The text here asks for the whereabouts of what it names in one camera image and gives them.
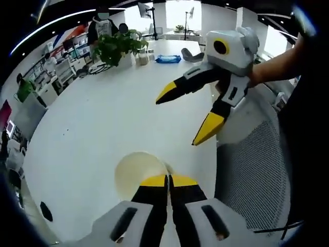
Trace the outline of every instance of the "blue package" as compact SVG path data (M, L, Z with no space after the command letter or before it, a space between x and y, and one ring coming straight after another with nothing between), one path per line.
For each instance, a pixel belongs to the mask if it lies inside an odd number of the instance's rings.
M157 63L179 63L180 60L181 60L180 55L171 55L171 56L158 55L155 61Z

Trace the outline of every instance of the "green leaves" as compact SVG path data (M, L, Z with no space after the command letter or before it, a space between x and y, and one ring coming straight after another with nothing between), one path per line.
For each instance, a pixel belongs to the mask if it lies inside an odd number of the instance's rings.
M149 46L147 41L140 40L141 37L142 34L135 29L124 34L118 32L112 37L106 34L101 35L94 49L93 58L99 56L102 62L116 67L119 65L122 55L129 52L136 55L139 53L139 49Z

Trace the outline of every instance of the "white round table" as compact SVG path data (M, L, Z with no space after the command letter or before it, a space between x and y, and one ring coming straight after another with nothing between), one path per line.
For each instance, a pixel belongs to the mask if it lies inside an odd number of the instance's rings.
M162 40L150 47L156 56L181 55L184 47L200 51L192 41ZM24 172L36 205L43 201L50 209L53 222L47 224L60 240L86 236L93 222L119 203L114 171L131 152L157 156L214 196L215 137L191 145L212 107L209 86L155 104L164 86L192 66L182 60L110 69L75 80L50 106L28 147Z

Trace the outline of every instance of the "window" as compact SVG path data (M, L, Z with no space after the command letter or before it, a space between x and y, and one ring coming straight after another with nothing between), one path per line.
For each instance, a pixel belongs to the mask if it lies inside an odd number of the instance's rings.
M276 57L287 49L287 39L279 31L268 26L264 51Z
M200 1L167 1L166 19L167 28L175 28L177 25L185 25L185 12L190 12L194 7L193 18L187 16L187 29L201 30L201 2Z
M149 5L150 8L153 7L153 3L147 3L147 5ZM149 30L150 24L153 22L152 19L145 19L140 17L137 5L130 8L126 8L126 10L124 11L124 18L125 23L127 24L129 29L136 29L140 32Z

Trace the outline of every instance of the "paper cup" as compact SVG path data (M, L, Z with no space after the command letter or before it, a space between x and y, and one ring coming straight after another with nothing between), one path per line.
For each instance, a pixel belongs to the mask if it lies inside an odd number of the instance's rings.
M115 169L115 184L119 198L122 201L130 201L141 182L167 173L166 164L151 154L134 152L126 155Z

